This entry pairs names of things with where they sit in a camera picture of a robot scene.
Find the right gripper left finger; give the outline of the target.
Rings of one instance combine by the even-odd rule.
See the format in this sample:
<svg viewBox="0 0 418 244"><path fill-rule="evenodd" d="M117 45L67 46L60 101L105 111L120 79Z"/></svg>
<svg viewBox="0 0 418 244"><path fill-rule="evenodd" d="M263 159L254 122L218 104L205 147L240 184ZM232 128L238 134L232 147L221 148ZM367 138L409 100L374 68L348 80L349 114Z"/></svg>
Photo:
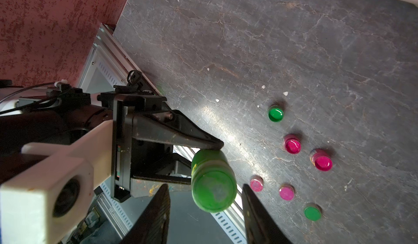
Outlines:
<svg viewBox="0 0 418 244"><path fill-rule="evenodd" d="M166 244L170 219L168 184L163 184L121 244Z"/></svg>

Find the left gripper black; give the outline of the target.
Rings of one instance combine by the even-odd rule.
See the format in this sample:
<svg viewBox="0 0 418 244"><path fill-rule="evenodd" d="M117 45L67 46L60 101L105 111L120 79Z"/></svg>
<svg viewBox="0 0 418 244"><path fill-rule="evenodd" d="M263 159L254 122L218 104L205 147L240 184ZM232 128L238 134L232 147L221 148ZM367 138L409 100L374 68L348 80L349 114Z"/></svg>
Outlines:
<svg viewBox="0 0 418 244"><path fill-rule="evenodd" d="M110 196L118 202L147 195L147 183L189 190L192 163L173 146L220 150L224 142L199 128L166 98L156 95L102 93L113 110Z"/></svg>

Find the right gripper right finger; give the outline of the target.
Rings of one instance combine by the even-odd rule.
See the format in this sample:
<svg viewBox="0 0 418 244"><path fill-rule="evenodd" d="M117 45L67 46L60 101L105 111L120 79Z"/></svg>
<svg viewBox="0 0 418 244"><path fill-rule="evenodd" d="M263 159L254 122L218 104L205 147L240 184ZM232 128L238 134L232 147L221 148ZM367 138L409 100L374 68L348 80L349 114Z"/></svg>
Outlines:
<svg viewBox="0 0 418 244"><path fill-rule="evenodd" d="M248 184L241 197L248 244L291 244Z"/></svg>

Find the green paint jar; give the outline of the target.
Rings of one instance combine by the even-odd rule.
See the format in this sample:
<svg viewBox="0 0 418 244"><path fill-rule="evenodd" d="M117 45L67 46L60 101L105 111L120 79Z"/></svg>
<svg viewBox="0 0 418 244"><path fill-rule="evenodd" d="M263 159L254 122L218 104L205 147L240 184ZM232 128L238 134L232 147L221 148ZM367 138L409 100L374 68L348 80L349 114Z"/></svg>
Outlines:
<svg viewBox="0 0 418 244"><path fill-rule="evenodd" d="M284 118L284 110L277 105L273 105L268 110L268 118L272 122L281 122Z"/></svg>
<svg viewBox="0 0 418 244"><path fill-rule="evenodd" d="M217 213L234 203L235 173L222 151L199 150L193 157L191 169L192 197L201 210Z"/></svg>

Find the green lid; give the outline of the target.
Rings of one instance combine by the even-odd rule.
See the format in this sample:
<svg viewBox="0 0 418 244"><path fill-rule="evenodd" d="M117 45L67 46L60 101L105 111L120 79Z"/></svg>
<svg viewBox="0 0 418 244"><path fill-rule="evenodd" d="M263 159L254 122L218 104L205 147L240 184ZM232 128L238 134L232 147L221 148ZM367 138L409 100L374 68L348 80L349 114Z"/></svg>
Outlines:
<svg viewBox="0 0 418 244"><path fill-rule="evenodd" d="M310 221L318 221L322 218L322 210L316 204L307 204L304 208L304 215Z"/></svg>

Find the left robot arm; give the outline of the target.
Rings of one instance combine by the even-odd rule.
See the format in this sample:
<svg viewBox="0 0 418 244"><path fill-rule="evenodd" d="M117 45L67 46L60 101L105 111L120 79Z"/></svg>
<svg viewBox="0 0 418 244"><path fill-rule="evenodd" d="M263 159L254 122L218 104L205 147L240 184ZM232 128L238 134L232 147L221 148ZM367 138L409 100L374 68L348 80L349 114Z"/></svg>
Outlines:
<svg viewBox="0 0 418 244"><path fill-rule="evenodd" d="M169 165L176 163L173 146L219 150L223 142L200 129L182 112L167 106L138 71L126 86L98 95L99 105L82 89L61 83L45 96L25 96L18 110L1 111L1 182L6 182L44 158L20 154L27 143L70 144L105 121L115 122L112 156L112 198L134 195L132 180L169 181Z"/></svg>

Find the pink lid rear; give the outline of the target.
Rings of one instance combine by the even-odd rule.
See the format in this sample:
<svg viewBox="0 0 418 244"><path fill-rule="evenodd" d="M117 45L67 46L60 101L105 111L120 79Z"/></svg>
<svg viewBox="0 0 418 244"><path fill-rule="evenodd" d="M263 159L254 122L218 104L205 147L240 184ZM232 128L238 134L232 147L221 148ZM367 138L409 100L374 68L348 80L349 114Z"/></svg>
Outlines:
<svg viewBox="0 0 418 244"><path fill-rule="evenodd" d="M295 198L293 186L284 184L279 188L279 196L285 201L291 201Z"/></svg>

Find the pink lid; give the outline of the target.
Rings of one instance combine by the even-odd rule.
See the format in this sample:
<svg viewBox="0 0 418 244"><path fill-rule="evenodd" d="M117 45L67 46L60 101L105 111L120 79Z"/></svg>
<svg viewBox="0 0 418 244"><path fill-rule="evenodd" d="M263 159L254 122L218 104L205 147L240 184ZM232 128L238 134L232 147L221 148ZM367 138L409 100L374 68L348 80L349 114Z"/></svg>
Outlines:
<svg viewBox="0 0 418 244"><path fill-rule="evenodd" d="M285 201L291 201L295 198L293 186L284 184L279 188L279 196Z"/></svg>
<svg viewBox="0 0 418 244"><path fill-rule="evenodd" d="M249 186L254 192L261 192L263 190L263 179L259 175L253 175L250 179Z"/></svg>

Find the pink lid front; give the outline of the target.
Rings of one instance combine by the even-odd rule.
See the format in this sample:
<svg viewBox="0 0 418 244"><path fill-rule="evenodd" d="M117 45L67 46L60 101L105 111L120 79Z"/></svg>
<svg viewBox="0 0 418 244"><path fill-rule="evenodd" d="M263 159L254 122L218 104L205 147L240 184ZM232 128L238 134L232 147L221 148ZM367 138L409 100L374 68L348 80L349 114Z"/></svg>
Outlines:
<svg viewBox="0 0 418 244"><path fill-rule="evenodd" d="M259 175L253 175L250 179L249 186L254 192L261 192L263 190L263 179Z"/></svg>

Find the pink paint jar left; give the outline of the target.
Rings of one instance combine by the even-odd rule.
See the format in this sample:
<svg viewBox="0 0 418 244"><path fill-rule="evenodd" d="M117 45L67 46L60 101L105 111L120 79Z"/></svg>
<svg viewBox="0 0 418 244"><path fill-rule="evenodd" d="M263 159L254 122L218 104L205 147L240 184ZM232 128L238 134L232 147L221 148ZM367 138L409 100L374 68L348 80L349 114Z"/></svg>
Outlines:
<svg viewBox="0 0 418 244"><path fill-rule="evenodd" d="M284 149L289 154L298 154L302 149L299 138L294 134L284 136Z"/></svg>

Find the pink paint jar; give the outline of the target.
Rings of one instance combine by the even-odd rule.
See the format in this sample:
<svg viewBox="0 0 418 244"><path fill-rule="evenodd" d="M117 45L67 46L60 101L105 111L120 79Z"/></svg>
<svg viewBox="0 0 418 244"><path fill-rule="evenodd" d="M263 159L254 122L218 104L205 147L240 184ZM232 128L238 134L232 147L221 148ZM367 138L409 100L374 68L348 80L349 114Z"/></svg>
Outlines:
<svg viewBox="0 0 418 244"><path fill-rule="evenodd" d="M299 138L294 134L284 136L284 149L289 154L298 154L302 149Z"/></svg>
<svg viewBox="0 0 418 244"><path fill-rule="evenodd" d="M311 163L320 171L328 172L333 168L333 162L323 149L313 149L310 153Z"/></svg>

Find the pink paint jar right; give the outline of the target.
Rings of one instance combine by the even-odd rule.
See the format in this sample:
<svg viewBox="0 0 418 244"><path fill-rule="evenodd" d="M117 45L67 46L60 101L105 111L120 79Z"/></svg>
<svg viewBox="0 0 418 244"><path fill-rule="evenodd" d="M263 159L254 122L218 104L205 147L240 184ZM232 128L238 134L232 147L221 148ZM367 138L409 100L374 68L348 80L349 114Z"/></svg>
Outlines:
<svg viewBox="0 0 418 244"><path fill-rule="evenodd" d="M313 149L310 153L311 163L320 171L328 172L333 168L333 162L323 149Z"/></svg>

